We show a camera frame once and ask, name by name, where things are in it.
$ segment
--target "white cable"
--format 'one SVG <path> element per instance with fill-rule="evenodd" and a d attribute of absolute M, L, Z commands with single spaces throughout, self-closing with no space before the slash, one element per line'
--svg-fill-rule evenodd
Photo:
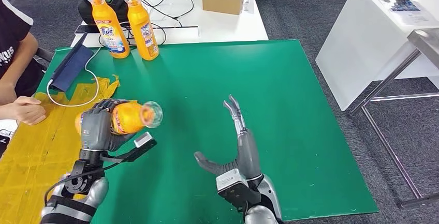
<path fill-rule="evenodd" d="M 101 48 L 102 48 L 102 47 L 99 47 L 99 49 L 97 49 L 97 51 L 93 54 L 93 56 L 91 56 L 91 57 L 89 58 L 89 60 L 87 61 L 87 63 L 85 63 L 85 66 L 84 66 L 84 70 L 87 71 L 87 72 L 89 72 L 91 75 L 93 75 L 93 77 L 94 77 L 95 80 L 96 80 L 96 94 L 95 94 L 95 96 L 93 97 L 93 99 L 91 99 L 90 101 L 88 101 L 88 102 L 86 102 L 86 103 L 82 103 L 82 104 L 78 104 L 78 105 L 64 105 L 64 104 L 58 103 L 58 102 L 56 102 L 55 100 L 53 100 L 52 96 L 50 96 L 50 93 L 49 93 L 49 86 L 50 86 L 50 84 L 52 84 L 52 82 L 53 82 L 53 79 L 51 79 L 51 80 L 49 80 L 49 83 L 47 83 L 46 91 L 47 91 L 47 95 L 49 96 L 49 99 L 50 99 L 51 101 L 53 101 L 54 104 L 56 104 L 56 105 L 58 105 L 58 106 L 61 106 L 61 107 L 80 107 L 80 106 L 84 106 L 84 105 L 86 105 L 86 104 L 89 104 L 90 102 L 92 102 L 92 101 L 94 101 L 94 100 L 96 99 L 97 94 L 99 93 L 99 82 L 97 81 L 97 76 L 96 76 L 91 70 L 88 70 L 88 69 L 87 69 L 87 65 L 89 64 L 90 60 L 92 60 L 92 59 L 97 55 L 97 53 L 100 51 Z"/>

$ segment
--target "black t-shirt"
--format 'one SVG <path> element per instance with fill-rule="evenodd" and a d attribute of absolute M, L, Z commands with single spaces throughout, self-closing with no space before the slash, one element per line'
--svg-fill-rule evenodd
<path fill-rule="evenodd" d="M 14 8 L 7 0 L 0 1 L 0 78 L 9 68 L 20 41 L 26 37 L 33 23 L 30 17 Z M 17 82 L 17 96 L 31 96 L 41 78 L 41 67 L 33 59 Z"/>

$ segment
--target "bottle label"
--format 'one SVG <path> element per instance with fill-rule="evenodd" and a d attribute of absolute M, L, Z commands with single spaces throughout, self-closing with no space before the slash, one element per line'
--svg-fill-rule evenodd
<path fill-rule="evenodd" d="M 111 23 L 111 21 L 96 21 L 105 45 L 112 53 L 124 53 L 125 46 L 123 44 L 121 34 L 119 34 L 115 28 L 109 25 L 109 23 Z"/>
<path fill-rule="evenodd" d="M 154 42 L 152 41 L 152 30 L 149 23 L 140 27 L 140 32 L 142 33 L 143 40 L 145 40 L 145 44 L 147 47 L 150 47 Z"/>
<path fill-rule="evenodd" d="M 113 119 L 113 125 L 110 128 L 110 132 L 117 135 L 125 135 L 127 134 L 123 128 L 121 120 L 119 118 L 119 111 L 117 108 L 114 108 L 113 113 L 111 113 Z"/>

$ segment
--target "tide bottle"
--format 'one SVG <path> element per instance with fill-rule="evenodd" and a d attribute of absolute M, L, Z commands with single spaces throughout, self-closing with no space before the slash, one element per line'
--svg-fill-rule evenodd
<path fill-rule="evenodd" d="M 126 58 L 129 55 L 129 45 L 114 10 L 105 0 L 88 1 L 92 4 L 93 19 L 110 55 L 114 58 Z"/>
<path fill-rule="evenodd" d="M 83 113 L 75 118 L 75 127 L 81 132 Z M 111 112 L 111 132 L 126 135 L 140 131 L 143 127 L 155 128 L 162 122 L 163 111 L 154 101 L 140 105 L 137 101 L 121 103 Z"/>
<path fill-rule="evenodd" d="M 128 20 L 139 55 L 144 60 L 153 60 L 158 56 L 158 46 L 149 14 L 142 6 L 141 0 L 125 1 L 128 4 Z"/>

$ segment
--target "chair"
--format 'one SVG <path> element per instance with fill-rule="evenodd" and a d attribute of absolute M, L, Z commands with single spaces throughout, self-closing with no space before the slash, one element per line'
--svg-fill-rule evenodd
<path fill-rule="evenodd" d="M 46 71 L 47 67 L 49 66 L 49 63 L 52 61 L 53 53 L 43 49 L 38 48 L 37 52 L 35 53 L 34 59 L 38 62 L 38 64 L 41 66 L 42 70 Z"/>

